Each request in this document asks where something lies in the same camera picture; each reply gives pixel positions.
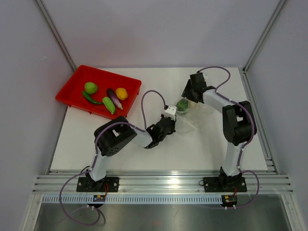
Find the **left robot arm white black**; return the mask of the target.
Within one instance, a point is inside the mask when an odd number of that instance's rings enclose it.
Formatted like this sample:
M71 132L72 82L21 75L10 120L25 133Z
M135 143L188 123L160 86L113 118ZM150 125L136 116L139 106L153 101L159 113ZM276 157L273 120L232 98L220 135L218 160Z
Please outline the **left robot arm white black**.
M78 192L106 192L115 179L106 176L109 159L121 151L131 141L145 149L152 149L166 136L173 134L176 116L162 114L160 120L146 130L129 123L124 116L119 116L94 132L95 156L85 176L79 177Z

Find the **yellow fake lemon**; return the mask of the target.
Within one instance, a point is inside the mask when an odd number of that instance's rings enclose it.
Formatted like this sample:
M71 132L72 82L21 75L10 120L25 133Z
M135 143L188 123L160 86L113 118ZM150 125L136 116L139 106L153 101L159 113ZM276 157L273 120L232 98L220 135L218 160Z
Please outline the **yellow fake lemon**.
M116 96L118 97L119 100L124 101L128 98L128 93L125 88L117 88L116 91Z

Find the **light green fake guava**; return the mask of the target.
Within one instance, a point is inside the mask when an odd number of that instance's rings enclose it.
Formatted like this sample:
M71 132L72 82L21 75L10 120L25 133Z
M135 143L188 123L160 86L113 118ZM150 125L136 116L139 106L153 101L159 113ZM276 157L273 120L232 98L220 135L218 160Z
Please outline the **light green fake guava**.
M86 82L84 85L84 90L88 93L88 94L95 94L98 90L98 87L95 83L93 82Z

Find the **dark green fake cucumber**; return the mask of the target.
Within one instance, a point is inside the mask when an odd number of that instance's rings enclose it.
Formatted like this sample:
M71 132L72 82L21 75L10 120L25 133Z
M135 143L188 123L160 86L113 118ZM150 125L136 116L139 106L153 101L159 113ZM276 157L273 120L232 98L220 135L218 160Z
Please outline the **dark green fake cucumber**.
M82 91L82 96L90 103L95 104L95 105L101 105L104 104L103 102L98 102L94 99L91 98L91 96L86 92L86 91Z

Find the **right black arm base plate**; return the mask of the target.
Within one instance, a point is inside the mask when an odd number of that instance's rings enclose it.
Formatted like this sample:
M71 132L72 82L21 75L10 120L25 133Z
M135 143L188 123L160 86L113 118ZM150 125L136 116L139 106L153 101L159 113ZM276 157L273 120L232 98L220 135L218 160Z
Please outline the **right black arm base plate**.
M245 178L241 177L238 181L223 186L218 177L204 177L202 179L206 193L244 193L247 192Z

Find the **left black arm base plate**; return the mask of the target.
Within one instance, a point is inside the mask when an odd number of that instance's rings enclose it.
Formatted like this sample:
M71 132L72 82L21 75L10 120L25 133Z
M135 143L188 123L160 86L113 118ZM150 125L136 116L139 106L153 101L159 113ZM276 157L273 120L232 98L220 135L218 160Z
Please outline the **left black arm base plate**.
M91 178L80 177L77 183L77 192L80 193L117 193L119 177L105 177L102 180L94 181Z

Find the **dark green fake pepper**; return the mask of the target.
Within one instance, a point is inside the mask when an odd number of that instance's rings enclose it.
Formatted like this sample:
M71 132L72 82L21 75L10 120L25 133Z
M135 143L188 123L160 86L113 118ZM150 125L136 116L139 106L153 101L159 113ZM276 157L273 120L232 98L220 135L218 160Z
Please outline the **dark green fake pepper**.
M189 103L186 99L181 99L176 104L177 113L184 114L189 110Z

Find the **purple fake eggplant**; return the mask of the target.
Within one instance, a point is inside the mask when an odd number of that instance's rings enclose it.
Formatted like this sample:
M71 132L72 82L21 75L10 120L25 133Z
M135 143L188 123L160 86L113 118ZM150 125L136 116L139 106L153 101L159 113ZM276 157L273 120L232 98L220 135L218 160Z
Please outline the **purple fake eggplant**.
M122 104L121 104L121 102L119 101L119 99L118 99L116 93L115 93L111 88L108 88L108 89L106 90L106 93L107 93L108 97L111 99L111 101L114 103L114 105L115 105L117 108L119 108L120 110L122 110L122 109L123 109Z

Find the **clear zip top bag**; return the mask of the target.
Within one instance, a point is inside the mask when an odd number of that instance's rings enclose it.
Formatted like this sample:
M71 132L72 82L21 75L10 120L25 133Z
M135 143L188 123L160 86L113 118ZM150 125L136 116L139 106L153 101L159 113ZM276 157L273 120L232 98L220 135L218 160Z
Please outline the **clear zip top bag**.
M189 107L189 110L184 114L176 112L176 132L184 134L196 130L209 120L213 112L212 107L198 103L194 108Z

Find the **light green fake lime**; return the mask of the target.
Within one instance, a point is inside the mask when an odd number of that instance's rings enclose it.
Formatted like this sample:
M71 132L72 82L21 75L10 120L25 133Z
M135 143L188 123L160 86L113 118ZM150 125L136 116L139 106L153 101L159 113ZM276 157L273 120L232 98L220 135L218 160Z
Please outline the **light green fake lime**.
M103 98L103 104L112 115L116 112L115 105L109 97Z

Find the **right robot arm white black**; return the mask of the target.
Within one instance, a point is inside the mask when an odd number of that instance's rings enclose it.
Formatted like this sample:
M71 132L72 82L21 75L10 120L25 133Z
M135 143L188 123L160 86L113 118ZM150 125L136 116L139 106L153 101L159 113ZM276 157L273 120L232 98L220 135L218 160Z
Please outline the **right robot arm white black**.
M242 176L241 158L245 147L252 141L257 127L250 102L235 102L208 86L202 73L190 75L182 97L195 103L204 103L222 114L223 134L227 140L227 151L217 177L204 177L206 193L246 192Z

